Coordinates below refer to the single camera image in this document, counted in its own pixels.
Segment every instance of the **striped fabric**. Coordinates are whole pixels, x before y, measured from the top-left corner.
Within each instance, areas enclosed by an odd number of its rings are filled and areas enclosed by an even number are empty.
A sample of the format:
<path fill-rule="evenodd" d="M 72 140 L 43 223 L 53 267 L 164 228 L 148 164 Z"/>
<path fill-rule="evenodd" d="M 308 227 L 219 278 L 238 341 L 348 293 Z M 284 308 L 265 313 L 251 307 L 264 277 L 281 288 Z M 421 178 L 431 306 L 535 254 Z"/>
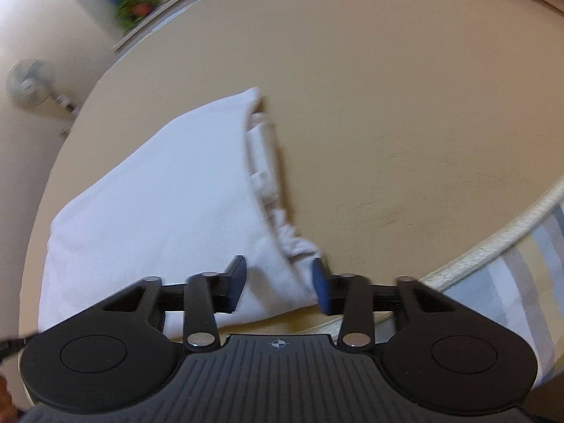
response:
<path fill-rule="evenodd" d="M 564 370 L 562 204 L 500 257 L 445 294 L 528 341 L 539 362 L 536 386 Z M 392 320 L 376 326 L 378 342 L 393 333 Z"/>

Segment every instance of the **crosshair logo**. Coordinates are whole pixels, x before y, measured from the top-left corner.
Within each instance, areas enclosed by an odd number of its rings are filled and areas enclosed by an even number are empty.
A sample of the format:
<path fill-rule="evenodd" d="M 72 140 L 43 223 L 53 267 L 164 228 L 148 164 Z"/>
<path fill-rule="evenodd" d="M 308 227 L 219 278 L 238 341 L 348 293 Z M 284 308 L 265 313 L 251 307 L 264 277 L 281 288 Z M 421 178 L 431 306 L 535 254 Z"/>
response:
<path fill-rule="evenodd" d="M 289 343 L 284 342 L 284 340 L 282 340 L 282 339 L 276 339 L 276 340 L 270 342 L 270 346 L 274 347 L 277 350 L 280 350 L 281 348 L 284 348 L 287 345 L 289 345 Z"/>

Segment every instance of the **metal pin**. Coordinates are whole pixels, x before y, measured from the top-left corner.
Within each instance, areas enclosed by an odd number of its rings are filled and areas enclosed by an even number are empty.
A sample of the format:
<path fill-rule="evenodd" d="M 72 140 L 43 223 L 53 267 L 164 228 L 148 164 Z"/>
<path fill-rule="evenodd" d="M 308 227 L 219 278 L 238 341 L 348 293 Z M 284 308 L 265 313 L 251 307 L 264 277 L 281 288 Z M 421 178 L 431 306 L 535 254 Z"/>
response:
<path fill-rule="evenodd" d="M 370 343 L 370 337 L 362 332 L 351 332 L 343 337 L 343 342 L 349 347 L 364 347 Z"/>
<path fill-rule="evenodd" d="M 207 347 L 215 342 L 215 337 L 209 332 L 194 332 L 188 336 L 187 341 L 193 347 Z"/>

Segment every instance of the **white wall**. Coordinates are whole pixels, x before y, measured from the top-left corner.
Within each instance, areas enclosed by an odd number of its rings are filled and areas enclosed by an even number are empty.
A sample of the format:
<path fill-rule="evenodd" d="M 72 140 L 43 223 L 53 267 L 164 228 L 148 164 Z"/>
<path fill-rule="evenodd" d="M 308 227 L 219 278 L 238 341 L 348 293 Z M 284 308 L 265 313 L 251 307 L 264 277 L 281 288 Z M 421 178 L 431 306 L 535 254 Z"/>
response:
<path fill-rule="evenodd" d="M 53 104 L 15 109 L 4 91 L 6 73 L 20 59 L 50 61 L 57 89 L 82 102 L 115 61 L 115 40 L 77 0 L 0 0 L 0 338 L 18 333 L 27 241 L 63 143 L 59 131 L 69 125 Z M 15 361 L 2 373 L 15 402 L 26 404 Z"/>

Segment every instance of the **potted plant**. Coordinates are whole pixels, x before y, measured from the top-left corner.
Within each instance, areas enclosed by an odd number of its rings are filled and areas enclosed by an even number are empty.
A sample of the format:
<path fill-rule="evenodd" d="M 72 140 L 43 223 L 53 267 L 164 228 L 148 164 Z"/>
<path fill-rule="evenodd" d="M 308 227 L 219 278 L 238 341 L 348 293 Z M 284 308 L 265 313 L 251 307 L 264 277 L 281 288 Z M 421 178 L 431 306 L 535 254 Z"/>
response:
<path fill-rule="evenodd" d="M 122 0 L 117 7 L 117 17 L 125 31 L 131 30 L 145 19 L 161 0 Z"/>

